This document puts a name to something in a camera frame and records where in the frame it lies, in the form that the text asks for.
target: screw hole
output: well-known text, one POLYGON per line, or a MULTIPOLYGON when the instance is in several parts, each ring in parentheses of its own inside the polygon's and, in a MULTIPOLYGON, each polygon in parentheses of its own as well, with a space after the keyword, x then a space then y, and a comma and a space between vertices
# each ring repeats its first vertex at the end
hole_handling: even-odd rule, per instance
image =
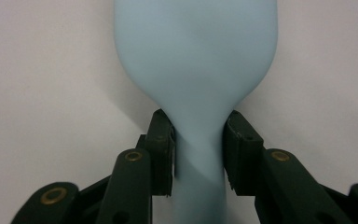
POLYGON ((132 151, 126 154, 126 160, 127 161, 138 161, 142 158, 142 153, 132 151))
POLYGON ((272 158, 274 158, 277 161, 289 161, 290 157, 286 153, 282 151, 273 151, 271 153, 272 158))
POLYGON ((323 224, 336 224, 334 218, 326 213, 320 212, 316 214, 316 218, 323 224))
POLYGON ((46 191, 40 198, 40 202, 45 205, 54 204, 65 198, 67 190, 57 187, 46 191))
POLYGON ((117 212, 113 216, 113 223, 114 224, 125 224, 130 220, 130 214, 127 212, 117 212))

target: balloon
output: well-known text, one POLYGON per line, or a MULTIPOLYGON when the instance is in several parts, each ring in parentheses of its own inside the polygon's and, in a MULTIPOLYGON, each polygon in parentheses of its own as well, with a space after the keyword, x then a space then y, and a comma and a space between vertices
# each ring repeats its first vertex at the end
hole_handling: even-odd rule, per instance
POLYGON ((269 70, 276 0, 115 0, 114 26, 126 73, 175 127, 175 223, 226 223, 222 131, 269 70))

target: white wall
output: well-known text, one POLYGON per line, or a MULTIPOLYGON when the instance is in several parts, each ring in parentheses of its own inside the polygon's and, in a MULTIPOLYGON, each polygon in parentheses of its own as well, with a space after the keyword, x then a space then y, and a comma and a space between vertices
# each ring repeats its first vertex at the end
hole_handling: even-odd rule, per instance
MULTIPOLYGON (((48 183, 109 175, 158 108, 113 43, 113 2, 0 1, 0 223, 48 183)), ((294 153, 321 183, 358 182, 358 1, 279 1, 279 45, 238 110, 266 147, 294 153)), ((170 201, 155 200, 155 223, 170 201)), ((231 224, 257 223, 228 193, 231 224)))

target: light blue balloon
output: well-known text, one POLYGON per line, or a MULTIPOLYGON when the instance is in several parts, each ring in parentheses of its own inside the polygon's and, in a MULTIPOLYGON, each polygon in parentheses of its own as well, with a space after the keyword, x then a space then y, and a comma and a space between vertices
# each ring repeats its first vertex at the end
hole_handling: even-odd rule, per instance
POLYGON ((269 70, 277 35, 276 0, 115 0, 119 59, 177 133, 175 223, 226 223, 223 126, 269 70))

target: brass screw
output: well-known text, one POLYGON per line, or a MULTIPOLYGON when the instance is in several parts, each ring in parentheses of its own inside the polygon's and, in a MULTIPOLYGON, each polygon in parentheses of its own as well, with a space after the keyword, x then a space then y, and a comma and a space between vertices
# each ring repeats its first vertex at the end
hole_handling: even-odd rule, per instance
POLYGON ((286 153, 282 151, 274 151, 271 153, 272 158, 274 158, 277 161, 289 161, 290 157, 286 153))
POLYGON ((132 152, 127 153, 125 158, 127 161, 138 161, 142 158, 142 153, 132 151, 132 152))
POLYGON ((54 204, 65 198, 67 190, 62 187, 49 189, 40 198, 40 202, 45 205, 54 204))

